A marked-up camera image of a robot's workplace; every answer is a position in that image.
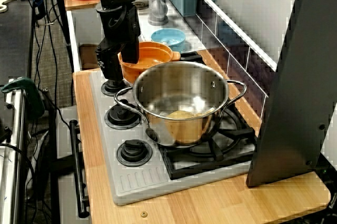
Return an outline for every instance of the stainless steel pot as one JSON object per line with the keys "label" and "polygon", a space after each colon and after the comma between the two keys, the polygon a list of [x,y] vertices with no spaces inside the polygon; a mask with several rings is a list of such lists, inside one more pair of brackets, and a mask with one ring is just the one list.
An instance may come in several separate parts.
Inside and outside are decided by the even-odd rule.
{"label": "stainless steel pot", "polygon": [[[240,95],[230,101],[228,83],[243,86]],[[131,89],[138,109],[118,99]],[[116,93],[114,99],[143,117],[158,144],[178,147],[196,144],[211,129],[212,116],[222,113],[246,90],[244,83],[225,80],[200,63],[168,62],[144,71],[133,86]]]}

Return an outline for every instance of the green clamp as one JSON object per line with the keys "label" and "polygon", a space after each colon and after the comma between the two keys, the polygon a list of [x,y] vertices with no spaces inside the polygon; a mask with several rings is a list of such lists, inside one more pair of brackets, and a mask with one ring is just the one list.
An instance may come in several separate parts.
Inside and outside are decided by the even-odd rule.
{"label": "green clamp", "polygon": [[25,90],[28,101],[27,116],[29,120],[36,120],[44,114],[45,109],[42,99],[32,79],[19,77],[1,88],[1,91],[5,94],[14,90]]}

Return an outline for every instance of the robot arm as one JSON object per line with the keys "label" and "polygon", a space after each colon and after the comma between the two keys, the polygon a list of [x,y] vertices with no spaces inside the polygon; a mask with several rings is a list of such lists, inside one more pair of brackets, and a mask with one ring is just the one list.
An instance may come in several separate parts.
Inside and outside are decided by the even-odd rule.
{"label": "robot arm", "polygon": [[141,30],[134,2],[135,0],[101,0],[96,7],[105,35],[96,50],[100,68],[104,77],[108,79],[102,87],[103,93],[116,92],[125,87],[118,61],[119,52],[124,62],[138,62],[138,37]]}

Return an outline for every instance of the toy stove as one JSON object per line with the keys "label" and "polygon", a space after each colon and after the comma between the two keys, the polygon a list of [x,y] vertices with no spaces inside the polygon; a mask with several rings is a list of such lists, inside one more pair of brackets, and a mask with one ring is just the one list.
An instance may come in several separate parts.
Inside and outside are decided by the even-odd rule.
{"label": "toy stove", "polygon": [[[202,63],[197,54],[182,54],[182,61]],[[106,79],[101,71],[90,75],[107,173],[116,205],[247,173],[255,150],[255,132],[234,105],[226,109],[217,130],[190,148],[165,148],[156,144],[137,114],[116,105],[102,93]],[[121,96],[136,106],[132,91]]]}

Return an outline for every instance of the pot handle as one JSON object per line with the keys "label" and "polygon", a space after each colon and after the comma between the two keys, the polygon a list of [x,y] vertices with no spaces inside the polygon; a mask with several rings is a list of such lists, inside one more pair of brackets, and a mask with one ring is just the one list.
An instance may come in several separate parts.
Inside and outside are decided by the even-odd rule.
{"label": "pot handle", "polygon": [[131,106],[128,106],[127,104],[122,103],[121,100],[118,99],[118,96],[125,94],[126,92],[128,92],[128,91],[131,90],[132,88],[133,88],[133,86],[130,86],[130,87],[127,87],[127,88],[125,88],[125,89],[122,89],[122,90],[118,91],[118,92],[114,95],[114,99],[115,99],[116,103],[117,103],[119,106],[121,106],[121,107],[123,107],[123,108],[125,108],[125,109],[127,109],[127,110],[129,110],[129,111],[132,111],[132,112],[134,112],[134,113],[137,113],[138,115],[140,115],[140,116],[143,118],[143,119],[141,120],[141,124],[142,124],[142,121],[144,121],[144,122],[148,125],[148,124],[149,124],[148,119],[147,119],[147,117],[146,117],[143,113],[141,113],[139,110],[137,110],[137,109],[135,109],[135,108],[133,108],[133,107],[131,107]]}
{"label": "pot handle", "polygon": [[180,60],[180,53],[179,52],[172,52],[173,55],[172,55],[172,61],[173,62],[176,62],[176,61],[179,61]]}
{"label": "pot handle", "polygon": [[239,100],[240,98],[242,98],[242,96],[246,93],[247,91],[247,86],[242,83],[242,82],[239,82],[239,81],[236,81],[236,80],[226,80],[228,83],[234,83],[234,84],[239,84],[241,86],[243,86],[243,91],[238,95],[236,96],[235,98],[233,98],[231,101],[227,102],[224,106],[224,109],[227,108],[228,106],[230,106],[231,104],[235,103],[237,100]]}

